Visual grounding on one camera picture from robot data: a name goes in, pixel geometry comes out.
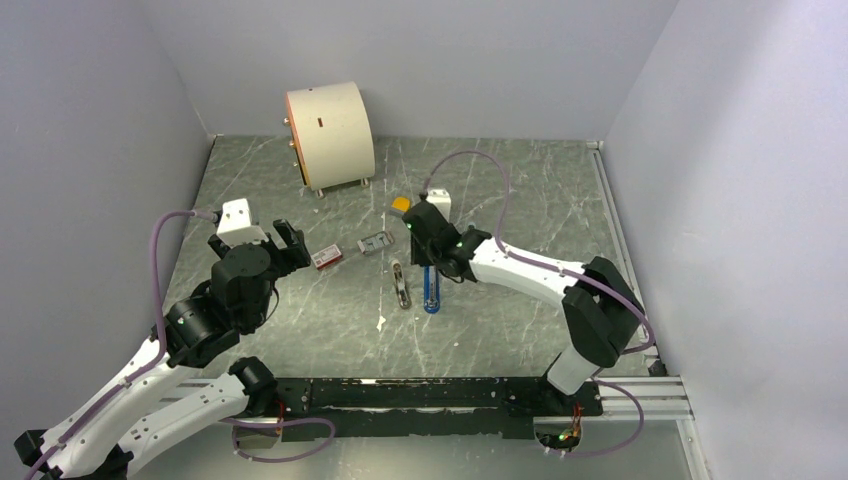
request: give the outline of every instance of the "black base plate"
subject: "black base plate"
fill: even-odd
[[[541,377],[473,378],[278,378],[285,418],[321,417],[337,437],[501,434],[532,439],[533,417],[603,413],[598,386],[586,382],[564,395]],[[277,406],[268,416],[276,416]],[[283,441],[327,436],[322,425],[287,429]]]

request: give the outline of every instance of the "pink cable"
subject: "pink cable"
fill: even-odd
[[[236,455],[244,458],[246,460],[250,460],[252,462],[259,463],[286,463],[286,462],[294,462],[296,460],[300,460],[306,458],[310,455],[315,455],[316,453],[324,450],[325,448],[330,446],[330,442],[333,441],[333,438],[336,437],[336,426],[333,422],[327,420],[326,418],[300,418],[297,420],[286,420],[279,421],[276,423],[255,423],[255,422],[243,422],[241,420],[236,420],[233,418],[225,418],[221,420],[224,423],[229,423],[230,425],[234,425],[233,427],[233,451]],[[319,423],[322,425],[326,425],[330,428],[330,435],[327,436],[327,439],[324,440],[321,445],[309,450],[308,452],[300,453],[298,455],[293,455],[291,457],[283,457],[283,458],[265,458],[265,457],[255,457],[253,455],[244,453],[238,446],[238,440],[236,439],[236,429],[235,427],[243,427],[243,428],[252,428],[252,429],[271,429],[271,428],[283,428],[283,427],[294,427],[296,425],[306,425],[310,423]]]

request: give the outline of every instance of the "small box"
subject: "small box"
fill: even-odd
[[[312,262],[318,270],[322,270],[341,259],[342,251],[335,243],[312,255]]]
[[[363,255],[371,255],[372,253],[386,248],[393,243],[395,243],[395,239],[392,238],[392,234],[385,230],[356,242],[359,246],[359,251],[362,252]]]

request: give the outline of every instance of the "yellow object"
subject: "yellow object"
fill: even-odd
[[[392,202],[392,208],[395,208],[397,210],[400,210],[401,212],[406,213],[406,211],[409,210],[409,207],[410,207],[411,204],[412,204],[412,202],[409,201],[408,198],[398,197],[398,198],[395,199],[394,202]]]
[[[392,206],[389,207],[389,213],[396,217],[402,217],[411,206],[412,201],[410,199],[406,197],[397,197],[392,202]]]

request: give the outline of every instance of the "metal frame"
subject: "metal frame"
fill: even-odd
[[[607,179],[606,169],[604,168],[603,157],[601,150],[603,142],[586,142],[589,149],[589,155],[592,156],[592,165],[595,168],[598,187],[602,192],[601,200],[607,211],[607,220],[610,230],[613,232],[613,243],[615,244],[616,252],[622,260],[622,267],[625,276],[630,281],[630,286],[633,288],[633,293],[636,298],[644,305],[642,292],[639,289],[639,283],[636,280],[636,272],[633,266],[633,261],[630,258],[630,252],[627,250],[627,243],[624,241],[624,231],[621,228],[621,222],[618,218],[618,210],[615,207],[612,190],[610,189],[609,180]],[[645,339],[645,331],[640,328],[638,330],[640,339]],[[657,347],[652,347],[644,352],[646,357],[649,357],[648,363],[652,363],[650,358],[659,359],[659,351]],[[686,463],[689,465],[689,474],[693,480],[709,480],[712,475],[701,450],[701,441],[698,437],[698,430],[695,424],[695,417],[692,414],[689,406],[689,397],[683,388],[683,380],[679,377],[624,377],[624,378],[604,378],[609,382],[614,382],[623,386],[625,389],[633,393],[642,408],[645,410],[645,421],[674,421],[677,423],[677,432],[680,435],[680,443],[683,446],[683,452],[686,455]],[[671,397],[657,397],[664,389],[654,387],[671,387],[675,388],[678,395]],[[620,392],[608,388],[601,388],[601,396],[603,397],[604,411],[609,412],[601,417],[592,419],[586,418],[584,421],[599,421],[599,420],[636,420],[638,414],[633,402],[627,398],[621,398]],[[624,400],[630,404],[628,408],[619,402]]]

